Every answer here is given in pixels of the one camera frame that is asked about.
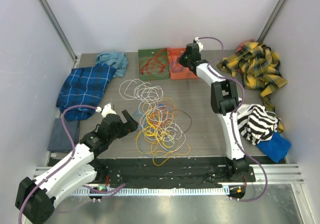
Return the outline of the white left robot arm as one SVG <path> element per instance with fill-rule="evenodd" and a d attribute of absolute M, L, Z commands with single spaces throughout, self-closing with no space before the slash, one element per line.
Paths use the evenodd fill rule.
<path fill-rule="evenodd" d="M 33 224 L 43 224 L 55 208 L 72 192 L 90 182 L 102 183 L 108 169 L 98 160 L 110 144 L 138 128 L 138 122 L 122 111 L 126 122 L 112 109 L 102 109 L 102 121 L 83 136 L 72 151 L 35 179 L 24 178 L 18 187 L 15 207 L 19 210 L 18 223 L 26 217 Z"/>

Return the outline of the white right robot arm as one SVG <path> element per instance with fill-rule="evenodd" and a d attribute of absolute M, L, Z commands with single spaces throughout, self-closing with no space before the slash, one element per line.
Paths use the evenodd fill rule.
<path fill-rule="evenodd" d="M 186 45 L 178 63 L 188 68 L 210 86 L 210 105 L 217 114 L 226 143 L 226 177 L 233 182 L 241 180 L 248 173 L 249 164 L 244 153 L 238 130 L 237 109 L 241 105 L 237 84 L 230 78 L 221 76 L 209 62 L 202 58 L 203 44 L 198 38 Z"/>

